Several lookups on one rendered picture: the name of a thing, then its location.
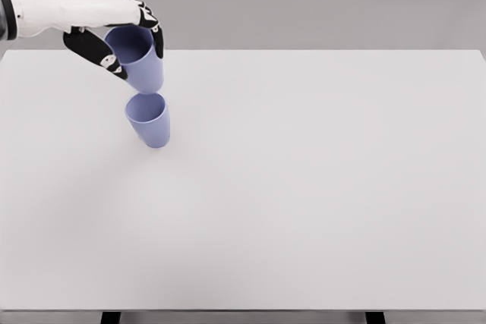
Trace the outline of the blue plastic cup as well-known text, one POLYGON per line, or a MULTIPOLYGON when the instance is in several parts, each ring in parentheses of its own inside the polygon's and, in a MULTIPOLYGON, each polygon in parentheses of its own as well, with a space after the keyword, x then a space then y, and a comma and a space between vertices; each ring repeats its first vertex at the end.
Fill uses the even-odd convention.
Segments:
POLYGON ((152 33, 137 25, 113 27, 104 37, 120 65, 127 83, 143 94, 157 93, 163 86, 163 62, 158 58, 152 33))
POLYGON ((132 96, 125 115, 135 133, 151 148, 165 146, 170 139, 169 107, 158 93, 132 96))

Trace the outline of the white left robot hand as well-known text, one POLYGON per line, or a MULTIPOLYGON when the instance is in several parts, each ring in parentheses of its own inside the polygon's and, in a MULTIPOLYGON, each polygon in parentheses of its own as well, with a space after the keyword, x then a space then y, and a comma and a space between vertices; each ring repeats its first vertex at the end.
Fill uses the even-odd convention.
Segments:
POLYGON ((108 44, 92 28, 136 25, 148 29, 158 58, 164 56, 163 29, 147 3, 140 0, 60 0, 59 28, 65 46, 123 80, 128 73, 108 44))

